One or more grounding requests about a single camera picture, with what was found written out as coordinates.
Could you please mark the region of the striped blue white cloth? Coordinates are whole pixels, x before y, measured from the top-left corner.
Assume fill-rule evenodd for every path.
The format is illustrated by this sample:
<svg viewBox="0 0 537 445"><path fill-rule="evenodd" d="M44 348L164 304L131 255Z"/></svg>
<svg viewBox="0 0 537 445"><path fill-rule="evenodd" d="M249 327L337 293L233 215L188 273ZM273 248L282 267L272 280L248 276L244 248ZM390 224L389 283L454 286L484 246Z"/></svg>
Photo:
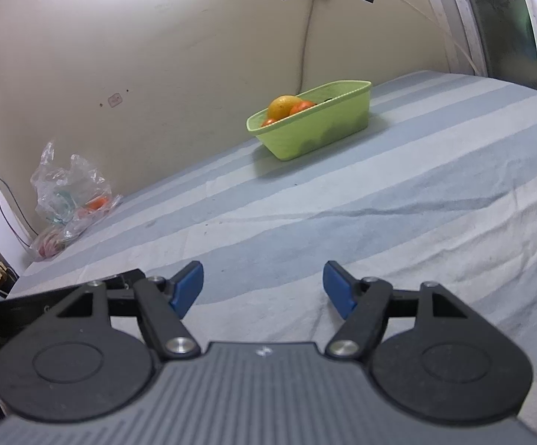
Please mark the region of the striped blue white cloth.
<svg viewBox="0 0 537 445"><path fill-rule="evenodd" d="M537 90L422 71L372 92L367 128L289 162L251 141L125 198L17 295L138 268L205 268L186 317L200 343L314 342L340 316L335 260L415 289L436 281L510 336L534 383L537 433Z"/></svg>

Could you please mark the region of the large yellow citrus fruit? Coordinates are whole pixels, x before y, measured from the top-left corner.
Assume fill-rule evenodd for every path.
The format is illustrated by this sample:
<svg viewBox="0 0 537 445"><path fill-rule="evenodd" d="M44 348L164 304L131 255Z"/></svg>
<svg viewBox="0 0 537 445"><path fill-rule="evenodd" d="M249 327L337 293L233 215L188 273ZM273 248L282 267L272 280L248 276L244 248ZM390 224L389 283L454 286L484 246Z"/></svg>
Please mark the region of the large yellow citrus fruit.
<svg viewBox="0 0 537 445"><path fill-rule="evenodd" d="M284 119L289 116L291 109L300 102L302 102L302 100L298 96L281 95L270 102L267 108L266 117L267 119L274 119L275 121Z"/></svg>

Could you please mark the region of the orange in plastic bag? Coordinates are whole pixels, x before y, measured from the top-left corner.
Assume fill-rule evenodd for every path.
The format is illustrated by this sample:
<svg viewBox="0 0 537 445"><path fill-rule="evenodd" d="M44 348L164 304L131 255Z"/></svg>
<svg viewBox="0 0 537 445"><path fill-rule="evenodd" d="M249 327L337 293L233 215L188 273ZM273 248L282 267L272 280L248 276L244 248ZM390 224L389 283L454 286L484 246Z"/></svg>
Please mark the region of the orange in plastic bag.
<svg viewBox="0 0 537 445"><path fill-rule="evenodd" d="M96 198L91 199L85 204L85 208L90 211L97 211L98 209L105 206L109 201L109 198L106 195L100 195Z"/></svg>

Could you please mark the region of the wall sticker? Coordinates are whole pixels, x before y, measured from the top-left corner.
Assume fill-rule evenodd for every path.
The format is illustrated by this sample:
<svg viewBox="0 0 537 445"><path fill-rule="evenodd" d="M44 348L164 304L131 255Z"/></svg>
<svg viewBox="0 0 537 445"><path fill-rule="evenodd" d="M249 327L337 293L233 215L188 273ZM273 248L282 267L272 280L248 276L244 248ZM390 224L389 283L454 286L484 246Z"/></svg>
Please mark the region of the wall sticker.
<svg viewBox="0 0 537 445"><path fill-rule="evenodd" d="M107 101L109 106L114 108L122 103L122 96L119 93L115 93L114 95L110 96Z"/></svg>

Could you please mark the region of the green plastic basin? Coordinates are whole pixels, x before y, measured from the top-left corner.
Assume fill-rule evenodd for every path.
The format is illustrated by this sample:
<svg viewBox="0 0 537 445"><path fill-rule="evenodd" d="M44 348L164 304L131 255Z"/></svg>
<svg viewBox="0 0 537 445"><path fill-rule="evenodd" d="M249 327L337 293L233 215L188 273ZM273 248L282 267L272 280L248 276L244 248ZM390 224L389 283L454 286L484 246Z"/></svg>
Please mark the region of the green plastic basin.
<svg viewBox="0 0 537 445"><path fill-rule="evenodd" d="M372 83L337 80L301 93L314 105L267 126L267 111L249 116L246 129L278 160L289 161L368 126Z"/></svg>

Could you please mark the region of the clear plastic bag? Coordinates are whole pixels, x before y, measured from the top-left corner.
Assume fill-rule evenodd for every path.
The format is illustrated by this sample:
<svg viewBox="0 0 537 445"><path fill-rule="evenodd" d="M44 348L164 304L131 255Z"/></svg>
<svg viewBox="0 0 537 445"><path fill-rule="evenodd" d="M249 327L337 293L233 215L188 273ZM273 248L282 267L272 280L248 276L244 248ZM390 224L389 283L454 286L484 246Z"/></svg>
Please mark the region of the clear plastic bag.
<svg viewBox="0 0 537 445"><path fill-rule="evenodd" d="M54 162L55 145L46 144L40 164L32 174L31 184L37 194L37 214L47 222L31 248L41 259L52 258L81 237L119 205L122 197L98 169L83 157L73 154L67 168ZM97 211L85 204L106 195L108 203Z"/></svg>

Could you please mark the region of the orange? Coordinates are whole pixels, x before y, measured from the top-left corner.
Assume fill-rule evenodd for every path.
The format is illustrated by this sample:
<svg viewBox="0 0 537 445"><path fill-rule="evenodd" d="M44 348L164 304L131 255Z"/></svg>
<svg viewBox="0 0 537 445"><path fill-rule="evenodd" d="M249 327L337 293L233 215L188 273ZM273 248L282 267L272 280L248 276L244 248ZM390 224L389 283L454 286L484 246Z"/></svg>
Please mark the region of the orange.
<svg viewBox="0 0 537 445"><path fill-rule="evenodd" d="M315 106L314 102L311 102L310 100L302 100L301 102L298 102L295 106L291 108L291 110L289 111L289 115L290 116L296 115L297 113L303 112L306 109L310 109L313 106Z"/></svg>
<svg viewBox="0 0 537 445"><path fill-rule="evenodd" d="M100 195L96 198L91 199L85 204L85 208L90 211L97 211L98 209L105 206L109 201L109 198L106 195Z"/></svg>
<svg viewBox="0 0 537 445"><path fill-rule="evenodd" d="M276 123L278 122L278 119L266 119L262 124L261 124L261 128L264 128L265 126L270 126L272 125L273 123Z"/></svg>

